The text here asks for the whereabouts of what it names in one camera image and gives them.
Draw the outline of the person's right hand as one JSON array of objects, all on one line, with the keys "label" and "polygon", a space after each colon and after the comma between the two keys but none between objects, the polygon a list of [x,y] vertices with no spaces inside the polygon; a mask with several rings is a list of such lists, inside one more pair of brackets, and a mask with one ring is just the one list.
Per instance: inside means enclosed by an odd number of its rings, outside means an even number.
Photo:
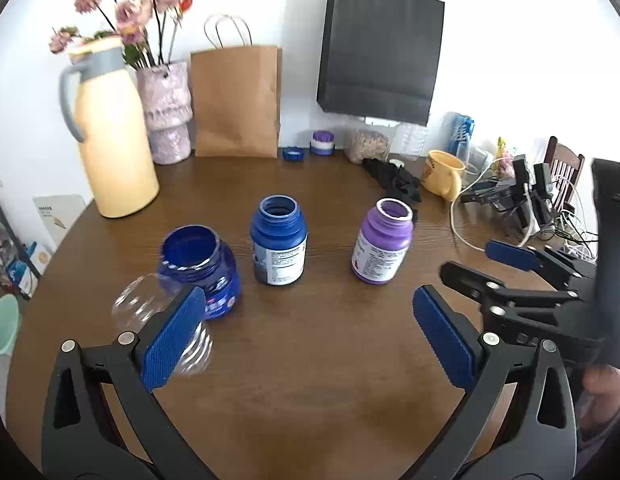
[{"label": "person's right hand", "polygon": [[594,431],[620,412],[620,370],[610,365],[590,366],[583,375],[584,390],[592,397],[581,427]]}]

